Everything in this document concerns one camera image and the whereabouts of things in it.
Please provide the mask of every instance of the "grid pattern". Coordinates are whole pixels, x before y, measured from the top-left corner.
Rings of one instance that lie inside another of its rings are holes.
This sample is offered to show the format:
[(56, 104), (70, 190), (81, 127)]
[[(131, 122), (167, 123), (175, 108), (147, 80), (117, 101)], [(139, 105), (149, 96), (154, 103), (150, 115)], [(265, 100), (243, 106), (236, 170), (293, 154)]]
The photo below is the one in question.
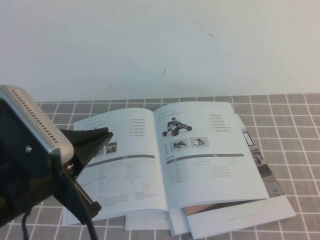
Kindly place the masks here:
[[(74, 122), (124, 108), (155, 109), (186, 101), (230, 102), (263, 152), (297, 213), (296, 217), (207, 237), (206, 240), (320, 239), (320, 94), (176, 97), (107, 101), (41, 102), (40, 107), (61, 129)], [(22, 216), (0, 228), (0, 240), (22, 239)], [(87, 240), (86, 227), (62, 226), (62, 206), (50, 197), (27, 218), (31, 240)], [(125, 217), (95, 221), (99, 239), (191, 240), (190, 233), (168, 230), (125, 231)]]

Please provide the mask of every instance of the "screw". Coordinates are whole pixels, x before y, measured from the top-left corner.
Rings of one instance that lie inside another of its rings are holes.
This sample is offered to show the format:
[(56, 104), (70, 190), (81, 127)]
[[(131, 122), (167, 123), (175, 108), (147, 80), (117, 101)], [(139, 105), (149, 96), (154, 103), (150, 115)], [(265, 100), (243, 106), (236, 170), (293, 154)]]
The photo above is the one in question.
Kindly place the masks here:
[(66, 170), (68, 171), (68, 173), (70, 174), (70, 175), (72, 175), (73, 176), (73, 174), (75, 173), (75, 171), (74, 171), (74, 164), (73, 163), (67, 163), (66, 165), (65, 165), (65, 167), (66, 167)]
[(31, 146), (26, 146), (25, 147), (25, 151), (29, 154), (29, 153), (31, 153), (31, 151), (32, 151), (32, 147)]

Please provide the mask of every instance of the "robot car image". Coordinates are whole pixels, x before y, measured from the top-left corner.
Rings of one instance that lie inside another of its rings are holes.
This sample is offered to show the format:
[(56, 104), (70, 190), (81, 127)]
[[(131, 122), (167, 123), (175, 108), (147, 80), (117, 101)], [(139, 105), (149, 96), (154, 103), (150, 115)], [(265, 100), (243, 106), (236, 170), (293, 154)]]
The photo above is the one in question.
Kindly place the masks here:
[(168, 122), (167, 131), (162, 133), (162, 136), (167, 136), (167, 133), (171, 131), (172, 136), (177, 136), (179, 134), (179, 130), (186, 129), (187, 131), (191, 131), (192, 127), (187, 124), (183, 124), (180, 120), (175, 117), (172, 118), (172, 121)]
[(198, 138), (197, 140), (194, 140), (194, 145), (196, 146), (201, 146), (203, 144), (205, 144), (205, 142), (202, 141), (200, 138)]
[(184, 141), (178, 141), (178, 142), (175, 142), (174, 144), (173, 144), (173, 147), (174, 148), (181, 148), (181, 146), (187, 146), (187, 144), (185, 144), (185, 142)]

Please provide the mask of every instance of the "instruction manual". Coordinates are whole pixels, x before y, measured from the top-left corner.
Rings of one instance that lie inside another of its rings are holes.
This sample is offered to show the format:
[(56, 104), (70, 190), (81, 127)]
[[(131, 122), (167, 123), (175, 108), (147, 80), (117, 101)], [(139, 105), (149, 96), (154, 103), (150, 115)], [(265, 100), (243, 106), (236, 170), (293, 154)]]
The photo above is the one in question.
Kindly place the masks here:
[[(74, 124), (103, 127), (114, 136), (77, 179), (102, 206), (93, 220), (269, 198), (230, 103), (127, 108)], [(65, 208), (63, 224), (78, 222)]]
[[(236, 118), (270, 198), (189, 206), (153, 215), (132, 213), (126, 216), (125, 230), (170, 229), (173, 236), (191, 232), (198, 239), (296, 215), (238, 114)], [(168, 219), (167, 225), (162, 224), (164, 218)]]

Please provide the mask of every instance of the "white wall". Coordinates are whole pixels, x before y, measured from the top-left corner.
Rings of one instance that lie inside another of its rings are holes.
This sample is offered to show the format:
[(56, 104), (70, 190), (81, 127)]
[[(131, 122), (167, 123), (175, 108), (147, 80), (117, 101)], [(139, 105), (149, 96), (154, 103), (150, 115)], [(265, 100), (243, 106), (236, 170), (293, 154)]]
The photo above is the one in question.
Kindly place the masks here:
[(38, 101), (320, 92), (319, 24), (319, 0), (2, 0), (0, 84)]

